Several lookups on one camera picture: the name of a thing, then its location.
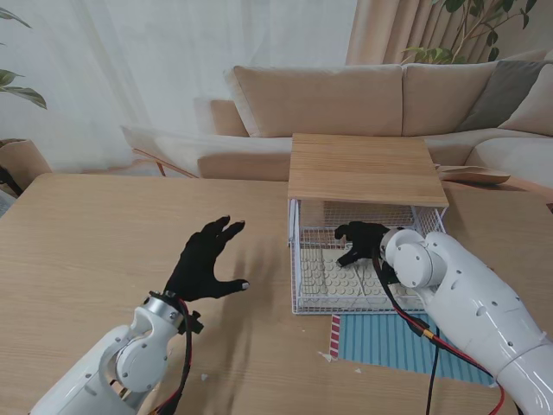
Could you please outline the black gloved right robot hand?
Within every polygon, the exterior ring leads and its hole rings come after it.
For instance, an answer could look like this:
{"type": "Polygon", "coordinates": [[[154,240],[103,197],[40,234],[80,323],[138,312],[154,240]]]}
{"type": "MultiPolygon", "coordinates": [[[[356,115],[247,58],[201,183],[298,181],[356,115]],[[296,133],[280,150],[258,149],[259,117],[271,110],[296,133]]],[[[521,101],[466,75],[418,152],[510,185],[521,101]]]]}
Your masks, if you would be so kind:
{"type": "Polygon", "coordinates": [[[371,259],[389,231],[388,227],[381,224],[362,221],[351,221],[338,226],[334,231],[334,237],[345,238],[347,242],[352,243],[352,247],[337,259],[337,263],[340,267],[346,267],[360,259],[371,259]]]}

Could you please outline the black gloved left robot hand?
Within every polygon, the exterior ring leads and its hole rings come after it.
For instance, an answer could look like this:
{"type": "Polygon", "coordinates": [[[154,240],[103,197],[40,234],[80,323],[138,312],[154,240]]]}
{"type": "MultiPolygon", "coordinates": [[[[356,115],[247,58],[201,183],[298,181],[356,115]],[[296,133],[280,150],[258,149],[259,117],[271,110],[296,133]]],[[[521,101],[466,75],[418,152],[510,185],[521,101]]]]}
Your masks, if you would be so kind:
{"type": "Polygon", "coordinates": [[[230,223],[229,216],[207,223],[186,243],[164,290],[174,293],[184,302],[203,298],[222,298],[246,291],[244,279],[219,281],[214,275],[218,256],[226,244],[245,228],[245,222],[230,223]]]}

